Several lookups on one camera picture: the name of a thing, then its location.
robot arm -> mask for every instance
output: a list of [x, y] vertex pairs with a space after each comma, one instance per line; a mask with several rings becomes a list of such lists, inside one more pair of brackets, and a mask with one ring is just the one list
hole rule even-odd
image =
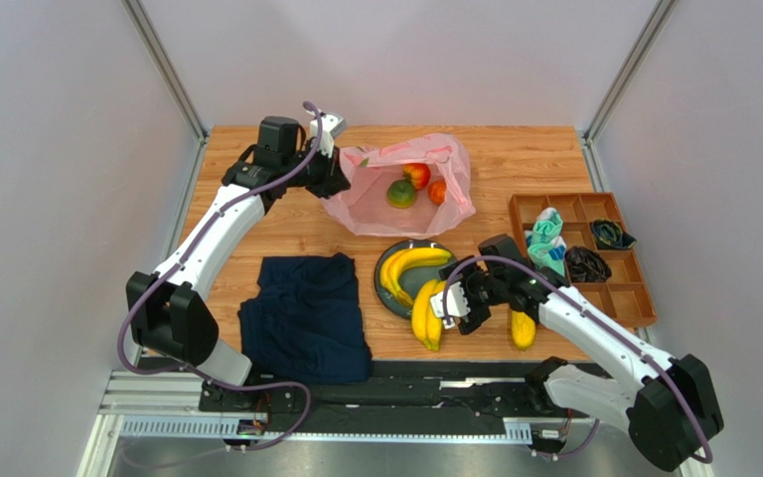
[[[449, 314], [461, 318], [461, 333], [478, 329], [490, 317], [490, 306], [508, 303], [568, 338], [612, 378], [550, 358], [526, 376], [534, 408], [577, 409], [609, 423], [628, 433], [650, 462], [668, 471], [706, 448], [698, 429], [705, 439], [722, 430], [710, 373], [700, 360], [692, 355], [677, 360], [640, 340], [551, 269], [542, 269], [537, 278], [534, 272], [529, 276], [523, 269], [531, 271], [531, 264], [508, 236], [485, 240], [479, 252], [482, 257], [465, 258], [441, 272], [448, 281], [456, 280], [446, 302]], [[487, 269], [475, 261], [485, 261]], [[437, 316], [447, 315], [442, 295], [430, 300]], [[454, 321], [445, 324], [454, 326]]]
[[[334, 146], [334, 139], [346, 129], [346, 122], [333, 113], [321, 113], [320, 131], [317, 122], [315, 117], [306, 149], [297, 151], [299, 123], [284, 117], [265, 118], [258, 129], [257, 143], [227, 170], [213, 204], [182, 245], [152, 274], [132, 275], [126, 284], [130, 309], [135, 308], [159, 276], [169, 274], [132, 318], [131, 332], [136, 343], [221, 382], [243, 384], [251, 362], [220, 339], [217, 321], [205, 301], [217, 274], [240, 240], [288, 187], [305, 187], [321, 198], [349, 189], [338, 164], [338, 148]], [[319, 148], [311, 147], [315, 140]], [[246, 162], [250, 154], [253, 159]], [[298, 174], [279, 184], [280, 179], [312, 154]], [[262, 188], [267, 190], [250, 194]]]

white wall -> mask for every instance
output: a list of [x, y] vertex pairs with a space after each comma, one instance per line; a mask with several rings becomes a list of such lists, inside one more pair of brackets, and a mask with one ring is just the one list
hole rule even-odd
[[0, 475], [74, 475], [193, 135], [119, 1], [0, 2]]
[[658, 306], [709, 365], [716, 475], [763, 475], [763, 2], [681, 2], [598, 146]]
[[655, 0], [145, 0], [202, 119], [586, 127]]

red apple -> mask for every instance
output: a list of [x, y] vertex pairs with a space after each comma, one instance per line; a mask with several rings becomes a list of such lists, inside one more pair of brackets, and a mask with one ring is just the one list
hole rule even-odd
[[446, 181], [434, 181], [428, 186], [428, 198], [438, 206], [446, 200]]
[[411, 181], [414, 189], [421, 191], [428, 185], [431, 171], [428, 170], [428, 166], [425, 164], [405, 164], [402, 166], [402, 176]]

banana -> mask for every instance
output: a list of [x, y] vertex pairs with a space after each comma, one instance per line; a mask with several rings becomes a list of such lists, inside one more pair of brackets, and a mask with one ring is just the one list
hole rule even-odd
[[428, 299], [431, 297], [431, 292], [434, 290], [434, 285], [437, 280], [429, 280], [417, 293], [414, 306], [411, 308], [411, 331], [414, 336], [419, 340], [427, 349], [431, 349], [431, 345], [428, 341], [426, 319], [428, 318]]
[[442, 265], [449, 261], [452, 253], [443, 248], [432, 247], [407, 248], [402, 251], [403, 253], [397, 252], [391, 255], [381, 265], [382, 272], [385, 271], [386, 266], [386, 278], [383, 278], [384, 281], [381, 284], [399, 303], [413, 306], [413, 298], [399, 286], [399, 277], [406, 271], [418, 266]]
[[[438, 281], [434, 284], [434, 288], [431, 290], [429, 297], [434, 296], [436, 293], [443, 291], [443, 287], [446, 285], [446, 281]], [[434, 314], [434, 310], [431, 305], [427, 305], [425, 313], [425, 334], [428, 338], [428, 343], [431, 345], [429, 348], [431, 351], [440, 351], [440, 333], [443, 331], [443, 324], [440, 323], [440, 318]]]
[[390, 270], [390, 264], [393, 263], [393, 261], [397, 258], [399, 258], [400, 255], [407, 252], [408, 249], [402, 249], [400, 251], [394, 252], [391, 256], [389, 256], [384, 263], [381, 264], [381, 269], [379, 270], [379, 282], [381, 283], [381, 286], [383, 286], [387, 291], [390, 291], [391, 285], [390, 285], [390, 279], [389, 279], [389, 273]]
[[511, 337], [520, 350], [527, 350], [534, 344], [537, 324], [532, 317], [522, 311], [508, 310], [511, 316]]

black mount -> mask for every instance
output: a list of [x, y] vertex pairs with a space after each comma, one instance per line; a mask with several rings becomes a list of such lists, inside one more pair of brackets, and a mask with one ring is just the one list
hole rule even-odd
[[[157, 279], [134, 272], [126, 283], [129, 309]], [[134, 316], [131, 330], [135, 343], [192, 366], [211, 355], [220, 335], [217, 321], [187, 282], [158, 287]]]
[[529, 405], [538, 414], [549, 414], [558, 409], [546, 392], [546, 380], [549, 379], [549, 375], [552, 372], [566, 364], [566, 360], [553, 356], [547, 358], [526, 374], [526, 384], [528, 385], [526, 387], [526, 398]]
[[[313, 141], [309, 139], [305, 142], [304, 149], [297, 150], [300, 132], [304, 138], [305, 130], [295, 119], [265, 117], [258, 126], [258, 142], [247, 147], [237, 162], [226, 170], [223, 185], [236, 184], [255, 189], [295, 169], [310, 152]], [[252, 161], [246, 162], [250, 155]], [[288, 187], [304, 187], [321, 199], [349, 190], [350, 184], [341, 171], [339, 160], [340, 149], [337, 147], [334, 148], [332, 157], [318, 151], [311, 162], [290, 181], [261, 194], [264, 210], [269, 211], [273, 203], [287, 192]]]
[[[488, 238], [479, 243], [479, 253], [509, 258], [534, 269], [534, 265], [520, 253], [517, 243], [505, 234]], [[463, 260], [440, 270], [441, 279], [448, 279], [452, 270], [461, 261]], [[546, 302], [546, 296], [549, 294], [548, 289], [539, 281], [512, 266], [496, 261], [487, 261], [485, 264], [487, 269], [473, 263], [461, 271], [460, 283], [464, 289], [467, 306], [470, 308], [470, 312], [461, 317], [461, 322], [458, 323], [458, 330], [461, 334], [469, 335], [479, 329], [482, 323], [491, 317], [490, 307], [502, 303], [508, 303], [514, 311], [525, 312], [536, 323], [539, 323], [537, 308], [541, 303]], [[554, 286], [569, 285], [565, 277], [551, 268], [542, 268], [538, 273]]]
[[[671, 360], [667, 374], [682, 392], [705, 437], [718, 434], [724, 422], [707, 366], [693, 355]], [[645, 379], [634, 407], [628, 409], [632, 442], [656, 467], [672, 472], [701, 448], [696, 433], [664, 379]]]

